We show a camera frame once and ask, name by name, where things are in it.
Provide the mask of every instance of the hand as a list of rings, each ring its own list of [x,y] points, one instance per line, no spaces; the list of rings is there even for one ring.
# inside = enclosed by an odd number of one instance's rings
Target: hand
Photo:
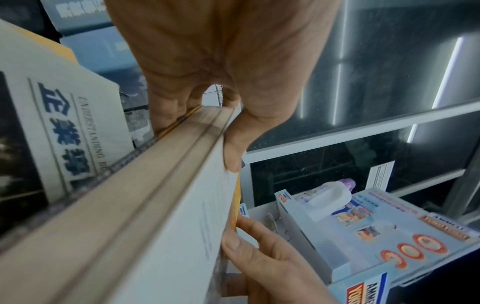
[[[227,169],[294,112],[340,0],[105,0],[148,86],[153,130],[223,85],[223,105],[244,109],[225,133]]]
[[[226,231],[221,247],[242,274],[228,274],[222,296],[248,295],[250,304],[337,304],[307,261],[261,223],[239,216],[237,227],[258,241],[256,249]]]

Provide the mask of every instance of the thick book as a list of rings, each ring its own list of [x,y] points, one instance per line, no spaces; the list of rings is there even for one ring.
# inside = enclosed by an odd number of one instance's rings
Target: thick book
[[[238,213],[238,175],[223,159],[233,118],[233,109],[201,107],[17,240],[0,256],[0,302],[209,301],[221,235]]]
[[[112,26],[104,0],[40,0],[55,29],[73,35]]]
[[[117,83],[122,93],[135,95],[147,89],[129,45],[116,27],[63,37],[60,43],[73,51],[81,66]]]
[[[118,86],[0,21],[0,234],[134,148]]]

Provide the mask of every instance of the fingernail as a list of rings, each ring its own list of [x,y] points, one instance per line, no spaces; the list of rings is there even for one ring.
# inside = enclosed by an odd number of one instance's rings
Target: fingernail
[[[225,231],[221,242],[231,251],[235,251],[240,246],[240,237],[233,231]]]

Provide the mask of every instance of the circular graphic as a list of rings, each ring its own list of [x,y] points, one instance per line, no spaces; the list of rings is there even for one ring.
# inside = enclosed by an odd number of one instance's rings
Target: circular graphic
[[[407,262],[405,259],[393,251],[382,250],[380,252],[380,256],[385,262],[394,261],[396,268],[405,269],[407,267]]]
[[[413,241],[420,247],[430,252],[445,254],[449,250],[442,242],[425,234],[414,234]]]
[[[425,259],[424,254],[416,247],[406,244],[406,243],[400,243],[396,246],[401,253],[403,253],[405,256],[416,259],[416,260],[421,260]]]

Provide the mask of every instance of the blue book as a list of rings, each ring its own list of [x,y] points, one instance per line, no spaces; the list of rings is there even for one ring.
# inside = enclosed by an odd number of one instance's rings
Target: blue book
[[[130,48],[115,27],[63,37],[78,63],[120,86],[120,92],[135,95],[147,89],[145,78]]]
[[[40,0],[55,29],[73,35],[112,26],[104,0]]]

